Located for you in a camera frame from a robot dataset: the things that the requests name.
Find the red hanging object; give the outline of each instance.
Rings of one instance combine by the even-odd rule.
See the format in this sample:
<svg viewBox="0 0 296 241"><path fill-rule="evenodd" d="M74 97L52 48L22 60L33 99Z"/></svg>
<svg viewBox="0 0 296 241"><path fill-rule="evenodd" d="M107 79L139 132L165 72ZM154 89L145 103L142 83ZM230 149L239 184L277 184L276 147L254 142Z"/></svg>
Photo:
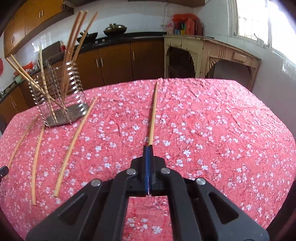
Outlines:
<svg viewBox="0 0 296 241"><path fill-rule="evenodd" d="M2 76L2 74L3 74L3 61L0 58L0 76Z"/></svg>

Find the floral tablecloth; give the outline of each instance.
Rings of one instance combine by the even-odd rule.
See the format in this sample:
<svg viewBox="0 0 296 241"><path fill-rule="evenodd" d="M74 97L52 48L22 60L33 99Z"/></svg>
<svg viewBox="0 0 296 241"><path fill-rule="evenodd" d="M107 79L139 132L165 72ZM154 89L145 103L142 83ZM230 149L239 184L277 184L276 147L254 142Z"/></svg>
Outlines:
<svg viewBox="0 0 296 241"><path fill-rule="evenodd" d="M21 144L0 187L0 204L24 238L28 231L85 186L108 180L142 155L149 132L156 80L85 91L98 100L75 144L59 198L58 173L81 122L47 128L41 142L37 206L31 203L31 172L42 121ZM266 228L295 178L295 141L260 100L231 80L159 79L154 154L185 178L204 177ZM16 115L0 139L0 166L11 154L37 108ZM172 240L166 197L130 198L123 240Z"/></svg>

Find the perforated metal base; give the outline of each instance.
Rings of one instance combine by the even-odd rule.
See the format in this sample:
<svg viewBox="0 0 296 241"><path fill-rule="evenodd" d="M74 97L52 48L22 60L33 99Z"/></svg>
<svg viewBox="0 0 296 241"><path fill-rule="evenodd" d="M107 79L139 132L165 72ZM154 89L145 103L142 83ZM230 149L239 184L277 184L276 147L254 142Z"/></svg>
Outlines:
<svg viewBox="0 0 296 241"><path fill-rule="evenodd" d="M50 127L69 124L69 123L72 123L72 122L78 120L82 116L84 116L86 114L88 108L89 108L89 106L87 103L74 104L74 105L67 107L67 109L68 109L67 114L69 116L70 121L68 120L65 112L62 109L54 111L56 118L57 118L57 122L53 119L53 117L51 115L48 116L46 118L46 120L47 120Z"/></svg>

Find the black countertop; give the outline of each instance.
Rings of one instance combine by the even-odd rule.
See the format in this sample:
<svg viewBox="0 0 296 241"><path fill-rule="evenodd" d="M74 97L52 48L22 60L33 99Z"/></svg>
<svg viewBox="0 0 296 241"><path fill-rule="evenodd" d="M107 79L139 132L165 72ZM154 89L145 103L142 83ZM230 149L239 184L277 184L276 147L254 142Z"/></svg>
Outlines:
<svg viewBox="0 0 296 241"><path fill-rule="evenodd" d="M159 39L163 38L163 35L166 34L166 32L139 32L139 33L127 33L123 34L118 37L102 37L96 39L92 43L87 43L82 45L79 53L83 53L86 51L90 51L93 49L99 49L110 45L116 45L116 44L122 44L122 43L129 43L133 41L141 41L141 40L153 40L153 39ZM64 54L58 54L51 58L51 64L55 64L59 61L62 61L64 59ZM40 69L36 69L33 71L30 76L40 72ZM3 97L0 97L0 103L5 100L5 98L20 84L22 84L25 80L20 81L18 84L14 85L10 91Z"/></svg>

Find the cream wooden furniture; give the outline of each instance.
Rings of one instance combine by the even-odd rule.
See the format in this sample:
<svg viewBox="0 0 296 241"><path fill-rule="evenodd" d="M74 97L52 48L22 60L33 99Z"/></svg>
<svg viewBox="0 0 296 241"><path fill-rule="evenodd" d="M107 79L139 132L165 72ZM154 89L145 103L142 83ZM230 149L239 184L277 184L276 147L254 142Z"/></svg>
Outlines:
<svg viewBox="0 0 296 241"><path fill-rule="evenodd" d="M165 39L165 78L168 78L169 48L175 47L190 53L196 78L205 78L210 69L225 59L248 66L250 81L247 89L252 91L261 60L254 55L211 38L188 35L164 35Z"/></svg>

